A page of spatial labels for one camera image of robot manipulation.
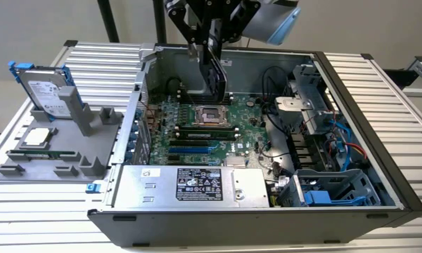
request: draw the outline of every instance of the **power supply label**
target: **power supply label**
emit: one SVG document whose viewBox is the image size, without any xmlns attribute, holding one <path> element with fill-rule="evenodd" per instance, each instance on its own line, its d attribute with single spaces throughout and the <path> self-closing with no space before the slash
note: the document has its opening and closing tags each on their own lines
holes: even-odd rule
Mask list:
<svg viewBox="0 0 422 253">
<path fill-rule="evenodd" d="M 180 201 L 223 200 L 220 169 L 177 169 L 176 199 Z"/>
</svg>

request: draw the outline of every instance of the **blue latch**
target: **blue latch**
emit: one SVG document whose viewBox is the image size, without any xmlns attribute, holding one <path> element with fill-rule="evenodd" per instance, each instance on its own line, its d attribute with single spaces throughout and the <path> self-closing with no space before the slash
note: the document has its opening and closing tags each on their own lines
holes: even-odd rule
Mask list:
<svg viewBox="0 0 422 253">
<path fill-rule="evenodd" d="M 30 70 L 33 66 L 34 64 L 32 63 L 21 62 L 17 64 L 16 68 L 22 69 L 22 70 Z"/>
<path fill-rule="evenodd" d="M 363 206 L 366 197 L 359 196 L 354 199 L 331 200 L 327 191 L 308 191 L 304 193 L 304 202 L 310 206 Z"/>
<path fill-rule="evenodd" d="M 88 183 L 85 186 L 85 193 L 86 194 L 100 193 L 100 184 Z"/>
</svg>

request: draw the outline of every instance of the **slotted aluminum surface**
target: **slotted aluminum surface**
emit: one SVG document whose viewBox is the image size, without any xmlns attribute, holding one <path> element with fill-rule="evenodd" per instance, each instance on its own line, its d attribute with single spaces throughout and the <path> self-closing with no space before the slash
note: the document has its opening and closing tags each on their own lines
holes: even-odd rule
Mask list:
<svg viewBox="0 0 422 253">
<path fill-rule="evenodd" d="M 372 60 L 326 56 L 398 167 L 422 170 L 422 114 Z"/>
<path fill-rule="evenodd" d="M 124 76 L 119 74 L 108 76 L 99 75 L 109 72 L 104 69 L 101 69 L 101 71 L 93 71 L 93 69 L 108 66 L 105 59 L 111 60 L 109 63 L 116 65 L 124 63 L 123 65 L 128 67 L 137 66 L 136 51 L 137 45 L 78 43 L 74 49 L 65 52 L 65 55 L 61 54 L 58 63 L 64 60 L 66 61 L 74 73 L 76 85 L 78 89 L 84 89 L 80 92 L 81 96 L 89 99 L 88 102 L 94 101 L 96 107 L 101 105 L 100 101 L 116 103 L 113 101 L 116 97 L 127 98 L 124 95 L 120 96 L 121 93 L 112 92 L 113 89 L 108 89 L 108 91 L 111 91 L 108 96 L 104 95 L 101 91 L 112 87 L 119 87 L 123 91 L 131 89 L 131 75 L 135 75 L 137 67 L 133 72 L 127 71 L 127 69 L 121 71 L 117 69 L 112 70 L 113 74 L 124 73 Z M 338 56 L 352 58 L 352 55 L 338 54 Z M 120 62 L 120 60 L 131 60 L 133 62 L 129 64 L 129 62 Z M 364 66 L 362 59 L 356 59 L 351 63 L 354 63 L 351 67 L 355 68 Z M 363 82 L 352 83 L 358 88 L 360 84 L 363 84 Z M 26 101 L 0 137 L 0 155 L 2 155 L 6 150 L 6 146 L 12 145 L 14 137 L 21 134 L 24 125 L 28 125 L 32 121 L 28 115 L 28 108 L 29 102 Z M 394 119 L 398 118 L 393 116 L 386 117 L 390 113 L 368 112 L 366 114 L 366 116 L 371 118 L 379 118 L 378 120 L 370 120 L 370 122 L 378 123 L 378 127 L 389 127 L 390 125 L 387 123 L 401 123 L 399 127 L 407 128 L 410 126 L 402 125 L 402 123 L 407 124 L 415 122 L 409 122 L 407 119 L 411 118 L 411 116 L 406 116 L 407 118 L 403 118 L 406 119 L 405 121 L 395 121 Z M 391 139 L 389 144 L 393 145 L 390 146 L 390 150 L 393 150 L 393 152 L 401 152 L 402 149 L 394 146 L 395 142 L 393 141 L 398 138 L 390 137 L 385 140 L 389 139 Z M 419 145 L 417 147 L 419 150 L 422 149 L 422 143 L 413 143 L 413 145 Z M 422 200 L 422 169 L 405 169 L 403 174 Z M 379 228 L 350 243 L 342 245 L 121 249 L 109 242 L 108 238 L 86 219 L 85 210 L 94 201 L 101 200 L 103 194 L 85 194 L 84 189 L 85 184 L 0 182 L 0 252 L 10 252 L 13 250 L 18 252 L 422 252 L 422 218 L 415 219 L 398 228 Z"/>
</svg>

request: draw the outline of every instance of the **circuit board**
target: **circuit board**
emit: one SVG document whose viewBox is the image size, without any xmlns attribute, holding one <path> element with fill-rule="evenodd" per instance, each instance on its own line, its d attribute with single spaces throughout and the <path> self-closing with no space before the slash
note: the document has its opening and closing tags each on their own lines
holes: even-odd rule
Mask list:
<svg viewBox="0 0 422 253">
<path fill-rule="evenodd" d="M 156 122 L 159 125 L 152 127 L 152 147 L 151 165 L 168 165 L 169 155 L 177 155 L 177 164 L 200 164 L 208 166 L 221 166 L 227 157 L 244 157 L 248 168 L 266 168 L 268 162 L 259 161 L 259 154 L 255 152 L 255 143 L 262 147 L 268 141 L 266 128 L 262 127 L 260 107 L 254 103 L 255 99 L 248 95 L 233 95 L 231 105 L 225 105 L 227 121 L 237 127 L 239 134 L 233 141 L 208 141 L 207 154 L 169 153 L 169 142 L 176 140 L 175 126 L 192 125 L 196 121 L 195 112 L 199 105 L 180 104 L 175 98 L 155 103 L 151 101 L 149 107 L 157 107 Z"/>
</svg>

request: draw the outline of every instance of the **blue tab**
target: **blue tab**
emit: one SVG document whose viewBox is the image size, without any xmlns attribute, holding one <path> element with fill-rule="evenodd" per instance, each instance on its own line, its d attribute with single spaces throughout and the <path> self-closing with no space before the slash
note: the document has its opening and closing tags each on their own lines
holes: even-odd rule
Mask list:
<svg viewBox="0 0 422 253">
<path fill-rule="evenodd" d="M 96 183 L 88 183 L 85 186 L 85 193 L 86 194 L 100 193 L 100 185 Z"/>
<path fill-rule="evenodd" d="M 25 63 L 25 62 L 18 63 L 17 66 L 16 66 L 16 68 L 22 69 L 22 70 L 29 70 L 33 67 L 34 67 L 34 64 Z"/>
<path fill-rule="evenodd" d="M 339 153 L 346 153 L 344 145 L 342 144 L 342 138 L 336 138 L 336 148 L 339 150 Z"/>
<path fill-rule="evenodd" d="M 331 205 L 327 191 L 308 191 L 304 193 L 304 200 L 308 205 Z"/>
</svg>

